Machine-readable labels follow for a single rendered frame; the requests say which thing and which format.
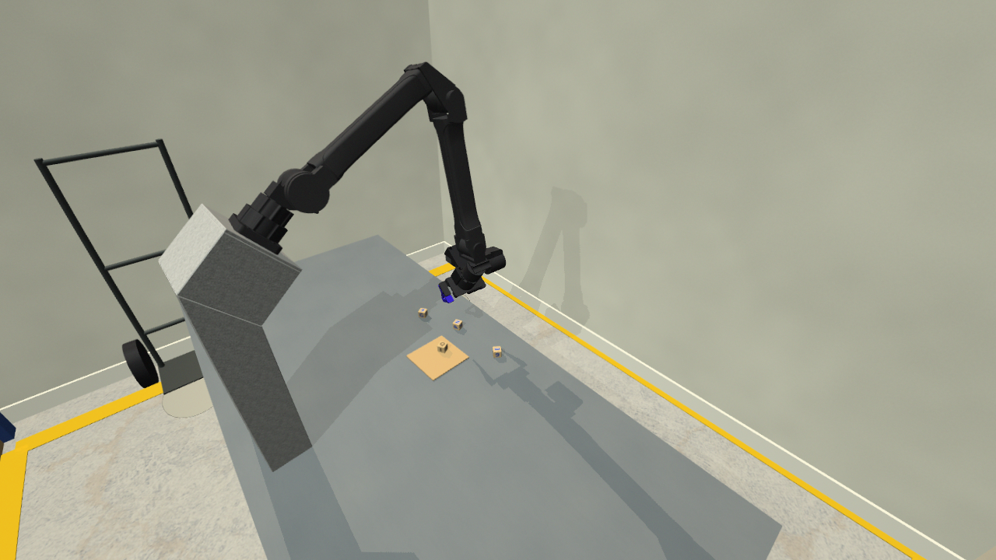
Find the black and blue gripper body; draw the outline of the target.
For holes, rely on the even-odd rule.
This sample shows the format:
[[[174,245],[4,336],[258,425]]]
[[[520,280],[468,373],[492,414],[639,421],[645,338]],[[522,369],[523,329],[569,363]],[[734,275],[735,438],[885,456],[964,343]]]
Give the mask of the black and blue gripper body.
[[[453,282],[452,277],[446,278],[444,282],[439,282],[439,288],[442,292],[444,292],[444,296],[451,296],[451,291],[448,289],[448,286],[451,287],[453,296],[457,298],[465,293],[470,294],[485,288],[486,283],[483,281],[482,277],[479,278],[477,282],[466,281],[461,270],[461,280],[457,285]]]

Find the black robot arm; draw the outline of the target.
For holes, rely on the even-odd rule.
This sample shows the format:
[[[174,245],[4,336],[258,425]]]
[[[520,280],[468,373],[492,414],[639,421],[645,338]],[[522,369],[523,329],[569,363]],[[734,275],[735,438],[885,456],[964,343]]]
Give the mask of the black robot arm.
[[[463,93],[428,61],[409,65],[403,72],[394,86],[302,169],[286,170],[280,175],[278,184],[272,180],[265,189],[266,196],[261,192],[252,205],[245,205],[239,214],[233,213],[229,222],[236,233],[278,255],[283,250],[279,241],[288,231],[285,226],[294,216],[287,209],[319,214],[328,204],[328,189],[334,187],[346,170],[389,128],[424,100],[430,123],[437,130],[451,194],[456,245],[446,248],[444,254],[446,261],[455,268],[451,274],[453,282],[455,285],[460,282],[461,270],[466,281],[477,282],[484,273],[489,275],[505,268],[503,251],[495,246],[486,248],[478,220],[464,142],[463,124],[468,117]]]

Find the orange flat mat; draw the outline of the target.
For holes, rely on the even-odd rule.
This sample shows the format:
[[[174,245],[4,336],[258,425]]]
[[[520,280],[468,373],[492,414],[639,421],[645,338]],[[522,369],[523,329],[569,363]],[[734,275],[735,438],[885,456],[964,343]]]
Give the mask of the orange flat mat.
[[[439,341],[447,343],[448,349],[446,353],[439,353],[437,351]],[[406,357],[411,359],[413,364],[418,366],[431,380],[436,380],[439,376],[451,371],[455,366],[464,362],[464,359],[468,359],[468,355],[464,354],[458,347],[453,346],[442,335],[430,341],[426,346],[417,348],[417,350]]]

